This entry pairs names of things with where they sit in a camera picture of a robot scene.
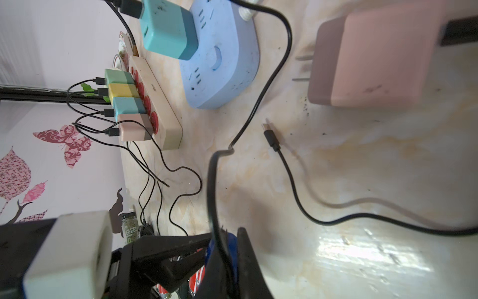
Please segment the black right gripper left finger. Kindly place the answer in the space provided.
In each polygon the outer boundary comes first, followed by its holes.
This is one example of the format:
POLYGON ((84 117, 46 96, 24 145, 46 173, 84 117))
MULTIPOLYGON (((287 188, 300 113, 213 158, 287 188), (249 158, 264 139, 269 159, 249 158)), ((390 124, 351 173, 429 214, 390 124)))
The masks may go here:
POLYGON ((195 294, 195 299, 232 299, 230 279, 214 239, 207 249, 205 275, 195 294))

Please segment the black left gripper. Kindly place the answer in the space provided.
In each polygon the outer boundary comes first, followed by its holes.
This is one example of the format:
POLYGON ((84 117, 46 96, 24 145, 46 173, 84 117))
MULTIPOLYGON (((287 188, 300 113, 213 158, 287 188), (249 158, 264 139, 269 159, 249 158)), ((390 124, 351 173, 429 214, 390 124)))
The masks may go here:
POLYGON ((212 234, 148 235, 112 252, 104 290, 106 299, 148 299, 156 285, 168 292, 205 265, 212 234))

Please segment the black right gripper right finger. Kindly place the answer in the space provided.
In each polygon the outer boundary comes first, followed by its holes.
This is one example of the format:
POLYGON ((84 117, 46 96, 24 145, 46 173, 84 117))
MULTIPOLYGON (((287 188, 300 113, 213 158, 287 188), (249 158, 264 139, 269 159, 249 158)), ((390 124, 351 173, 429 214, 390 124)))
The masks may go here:
POLYGON ((244 227, 240 227, 238 238, 238 282, 241 299, 274 299, 268 288, 255 252, 244 227))

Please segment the red shaver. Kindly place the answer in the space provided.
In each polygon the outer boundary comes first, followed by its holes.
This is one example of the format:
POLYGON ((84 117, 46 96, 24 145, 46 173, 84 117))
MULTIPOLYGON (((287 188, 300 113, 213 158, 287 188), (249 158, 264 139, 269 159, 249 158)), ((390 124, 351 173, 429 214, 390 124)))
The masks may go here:
POLYGON ((205 266, 202 266, 197 272, 195 272, 189 279, 189 291, 194 297, 199 290, 200 284, 205 275, 205 266))

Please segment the pink charger adapter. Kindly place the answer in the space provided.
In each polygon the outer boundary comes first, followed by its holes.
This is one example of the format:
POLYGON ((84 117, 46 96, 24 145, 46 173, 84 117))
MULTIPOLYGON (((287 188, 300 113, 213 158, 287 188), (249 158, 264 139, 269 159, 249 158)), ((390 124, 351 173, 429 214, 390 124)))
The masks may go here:
POLYGON ((406 1, 324 22, 310 57, 308 100, 346 108, 417 105, 445 10, 445 1, 406 1))

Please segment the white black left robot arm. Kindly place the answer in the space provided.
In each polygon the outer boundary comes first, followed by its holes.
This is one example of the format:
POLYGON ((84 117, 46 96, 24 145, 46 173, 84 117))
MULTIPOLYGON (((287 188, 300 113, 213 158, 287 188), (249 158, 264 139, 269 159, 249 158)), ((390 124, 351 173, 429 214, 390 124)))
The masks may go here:
POLYGON ((1 226, 4 299, 148 299, 173 292, 205 262, 210 234, 145 236, 112 248, 107 211, 1 226))

